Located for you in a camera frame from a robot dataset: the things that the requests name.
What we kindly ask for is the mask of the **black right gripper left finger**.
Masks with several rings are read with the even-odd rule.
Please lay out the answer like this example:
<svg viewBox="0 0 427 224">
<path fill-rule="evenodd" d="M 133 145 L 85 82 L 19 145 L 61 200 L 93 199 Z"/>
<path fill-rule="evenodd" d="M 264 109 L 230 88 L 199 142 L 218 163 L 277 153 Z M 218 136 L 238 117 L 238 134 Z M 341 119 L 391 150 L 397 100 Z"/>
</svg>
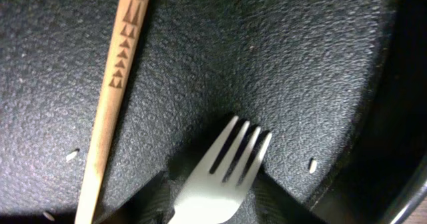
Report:
<svg viewBox="0 0 427 224">
<path fill-rule="evenodd" d="M 171 187 L 166 171 L 160 171 L 118 210 L 96 223 L 164 224 L 169 213 Z"/>
</svg>

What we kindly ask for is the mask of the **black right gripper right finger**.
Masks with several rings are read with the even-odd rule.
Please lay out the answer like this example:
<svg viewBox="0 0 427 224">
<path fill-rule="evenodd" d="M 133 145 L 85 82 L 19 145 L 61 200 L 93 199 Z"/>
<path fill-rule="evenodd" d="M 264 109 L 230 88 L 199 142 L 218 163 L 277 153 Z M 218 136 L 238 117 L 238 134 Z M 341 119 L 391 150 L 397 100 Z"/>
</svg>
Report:
<svg viewBox="0 0 427 224">
<path fill-rule="evenodd" d="M 296 201 L 277 184 L 264 169 L 260 169 L 252 191 L 258 223 L 271 224 L 326 224 L 324 220 Z"/>
</svg>

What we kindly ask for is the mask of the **white plastic fork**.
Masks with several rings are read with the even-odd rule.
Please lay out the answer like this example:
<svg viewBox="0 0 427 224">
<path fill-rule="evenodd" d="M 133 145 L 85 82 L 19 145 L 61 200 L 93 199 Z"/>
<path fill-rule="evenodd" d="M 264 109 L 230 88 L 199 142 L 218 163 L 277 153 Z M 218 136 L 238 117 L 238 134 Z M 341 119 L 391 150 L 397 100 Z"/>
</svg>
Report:
<svg viewBox="0 0 427 224">
<path fill-rule="evenodd" d="M 244 202 L 261 167 L 272 134 L 266 135 L 248 172 L 244 173 L 244 168 L 248 164 L 261 132 L 261 128 L 256 127 L 230 178 L 224 181 L 224 177 L 250 126 L 248 121 L 242 125 L 218 168 L 213 173 L 210 173 L 209 170 L 238 119 L 238 116 L 232 117 L 185 181 L 179 195 L 173 202 L 174 215 L 169 220 L 169 224 L 224 223 L 233 217 Z"/>
</svg>

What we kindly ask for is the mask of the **round black tray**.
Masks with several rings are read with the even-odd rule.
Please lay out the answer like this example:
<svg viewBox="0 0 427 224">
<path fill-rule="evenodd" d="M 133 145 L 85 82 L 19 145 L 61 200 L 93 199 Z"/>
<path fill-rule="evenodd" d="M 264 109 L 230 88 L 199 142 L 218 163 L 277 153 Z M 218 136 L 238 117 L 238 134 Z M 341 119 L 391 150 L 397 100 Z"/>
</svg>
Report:
<svg viewBox="0 0 427 224">
<path fill-rule="evenodd" d="M 1 0 L 1 222 L 72 223 L 118 0 Z M 172 202 L 232 116 L 327 223 L 426 196 L 426 0 L 149 0 L 94 221 Z"/>
</svg>

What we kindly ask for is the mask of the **wooden chopstick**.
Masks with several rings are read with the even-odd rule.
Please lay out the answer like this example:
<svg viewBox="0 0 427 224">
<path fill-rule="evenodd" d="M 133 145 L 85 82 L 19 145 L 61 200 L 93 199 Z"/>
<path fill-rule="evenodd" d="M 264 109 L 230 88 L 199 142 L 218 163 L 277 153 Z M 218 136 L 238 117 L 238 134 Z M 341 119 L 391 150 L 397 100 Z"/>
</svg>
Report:
<svg viewBox="0 0 427 224">
<path fill-rule="evenodd" d="M 79 195 L 76 224 L 93 221 L 149 0 L 119 0 Z"/>
</svg>

